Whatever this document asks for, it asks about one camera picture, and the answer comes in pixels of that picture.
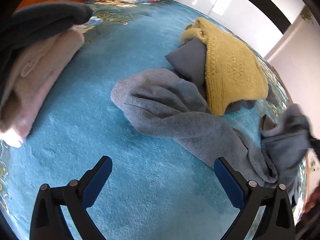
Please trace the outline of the person right hand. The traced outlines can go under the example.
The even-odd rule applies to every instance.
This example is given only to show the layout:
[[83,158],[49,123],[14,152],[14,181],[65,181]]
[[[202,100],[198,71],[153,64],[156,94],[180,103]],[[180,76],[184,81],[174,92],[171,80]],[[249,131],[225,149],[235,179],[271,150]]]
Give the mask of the person right hand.
[[303,215],[306,215],[316,204],[319,202],[320,199],[320,185],[318,184],[317,187],[314,189],[308,202],[304,207]]

